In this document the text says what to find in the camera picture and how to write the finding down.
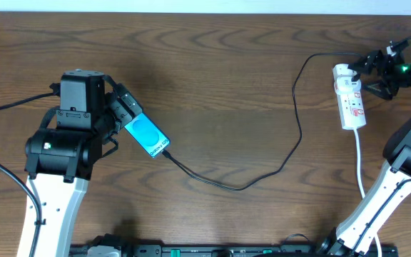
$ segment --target white wall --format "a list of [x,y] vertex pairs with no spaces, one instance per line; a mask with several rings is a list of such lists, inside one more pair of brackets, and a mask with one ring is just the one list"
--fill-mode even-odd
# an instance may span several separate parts
[[0,0],[0,11],[411,15],[409,0]]

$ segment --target blue circle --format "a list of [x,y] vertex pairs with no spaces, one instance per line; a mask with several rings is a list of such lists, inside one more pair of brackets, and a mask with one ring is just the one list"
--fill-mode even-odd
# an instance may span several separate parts
[[133,129],[137,134],[139,143],[145,146],[154,146],[160,140],[159,133],[148,121],[135,121],[133,124]]

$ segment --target wooden table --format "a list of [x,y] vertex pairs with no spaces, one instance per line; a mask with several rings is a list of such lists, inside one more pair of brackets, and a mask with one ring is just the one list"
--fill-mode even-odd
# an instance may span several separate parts
[[[244,185],[274,171],[298,140],[291,86],[304,60],[367,53],[411,35],[411,17],[0,13],[0,105],[49,92],[66,70],[103,71],[127,85],[193,170]],[[411,61],[411,47],[406,52]],[[315,57],[297,87],[303,141],[283,172],[242,192],[194,181],[151,159],[126,133],[98,161],[74,243],[115,233],[164,243],[321,240],[360,202],[355,139],[340,126],[331,68],[353,57]],[[369,189],[382,149],[411,117],[411,89],[394,101],[363,93],[362,169]],[[0,162],[23,172],[24,145],[50,97],[0,111]],[[26,196],[0,172],[0,256],[16,254]],[[379,232],[411,256],[411,196]]]

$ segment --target white cable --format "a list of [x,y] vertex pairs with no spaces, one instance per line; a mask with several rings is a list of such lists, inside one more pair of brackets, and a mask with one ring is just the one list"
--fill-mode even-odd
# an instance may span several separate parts
[[[361,146],[360,146],[360,136],[357,133],[357,129],[353,128],[353,132],[355,132],[355,140],[356,140],[356,179],[357,179],[357,187],[360,189],[361,197],[364,198],[365,192],[364,187],[362,187],[362,179],[361,179]],[[377,246],[377,256],[382,257],[382,246],[380,245],[380,239],[378,235],[375,234],[375,245]]]

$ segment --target power plug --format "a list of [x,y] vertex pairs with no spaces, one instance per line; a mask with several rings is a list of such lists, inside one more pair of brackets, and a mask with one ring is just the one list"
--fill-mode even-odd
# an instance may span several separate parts
[[360,91],[361,80],[352,80],[356,71],[348,69],[348,64],[338,64],[333,68],[333,75],[342,129],[353,130],[364,126],[366,122]]

